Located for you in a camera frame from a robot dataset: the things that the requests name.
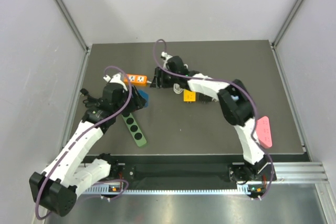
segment black circle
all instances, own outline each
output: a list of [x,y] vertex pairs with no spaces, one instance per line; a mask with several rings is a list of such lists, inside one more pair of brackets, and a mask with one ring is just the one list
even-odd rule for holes
[[136,132],[138,130],[138,127],[136,125],[131,126],[131,132]]
[[127,124],[132,124],[132,123],[134,123],[134,119],[133,118],[127,118],[126,123]]
[[135,138],[136,140],[140,140],[140,139],[142,138],[142,134],[141,134],[140,132],[138,132],[138,133],[136,133],[136,134],[134,135],[134,138]]

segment yellow object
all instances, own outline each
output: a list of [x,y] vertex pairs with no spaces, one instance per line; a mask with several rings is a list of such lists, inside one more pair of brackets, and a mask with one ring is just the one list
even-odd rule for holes
[[[140,76],[137,74],[127,74],[131,83],[136,86],[146,86],[147,85],[147,76]],[[124,83],[128,83],[126,77],[124,78]]]
[[183,101],[184,102],[196,102],[196,92],[183,90]]

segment white wall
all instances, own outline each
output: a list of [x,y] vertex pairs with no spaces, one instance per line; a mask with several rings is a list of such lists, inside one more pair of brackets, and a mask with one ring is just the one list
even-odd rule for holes
[[336,194],[336,6],[306,0],[278,46],[316,160]]
[[28,180],[59,151],[84,54],[54,0],[0,6],[0,222],[30,223]]
[[85,41],[273,40],[295,0],[64,0]]

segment robotic arm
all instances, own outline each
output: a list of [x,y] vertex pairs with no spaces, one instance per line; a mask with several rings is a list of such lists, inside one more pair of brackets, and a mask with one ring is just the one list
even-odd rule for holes
[[[233,125],[237,131],[243,148],[243,157],[245,160],[244,171],[250,179],[261,176],[262,171],[267,166],[267,160],[264,151],[258,145],[259,142],[257,144],[250,136],[254,127],[255,118],[253,116],[253,108],[246,96],[228,83],[205,81],[204,79],[211,78],[198,71],[189,71],[179,56],[171,56],[166,52],[162,52],[161,58],[164,61],[164,69],[172,73],[200,79],[176,77],[157,67],[155,69],[152,87],[171,88],[177,83],[183,89],[198,92],[219,101],[224,118],[229,124]],[[236,79],[233,83],[246,91],[246,88],[240,80]]]
[[[122,81],[122,75],[115,74],[112,78],[105,76],[104,79],[108,84],[104,87],[102,98],[97,99],[96,104],[85,112],[67,145],[41,174],[35,172],[29,179],[31,193],[36,202],[43,181],[48,175],[50,176],[43,190],[40,205],[60,216],[69,213],[77,198],[94,183],[106,177],[118,178],[120,172],[117,161],[110,155],[102,154],[89,166],[76,173],[76,169],[94,143],[104,135],[116,119],[112,118],[99,127],[92,128],[80,139],[78,136],[117,112],[124,105],[129,94]],[[123,110],[123,114],[139,110],[145,103],[146,100],[133,87],[132,98]]]

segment table surface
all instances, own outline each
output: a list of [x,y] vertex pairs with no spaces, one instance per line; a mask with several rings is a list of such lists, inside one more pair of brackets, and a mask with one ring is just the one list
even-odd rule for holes
[[[212,78],[240,79],[256,102],[260,117],[268,116],[274,154],[303,153],[290,106],[269,42],[199,41],[170,42],[168,53],[179,55],[190,70]],[[96,98],[106,85],[103,70],[115,65],[127,73],[153,78],[156,67],[153,43],[94,44],[89,56],[83,88]],[[148,144],[139,148],[121,116],[92,147],[89,154],[174,155],[241,154],[234,128],[226,122],[218,103],[185,103],[183,94],[172,89],[139,87],[149,94],[149,106],[134,112]],[[80,102],[72,134],[86,110]]]

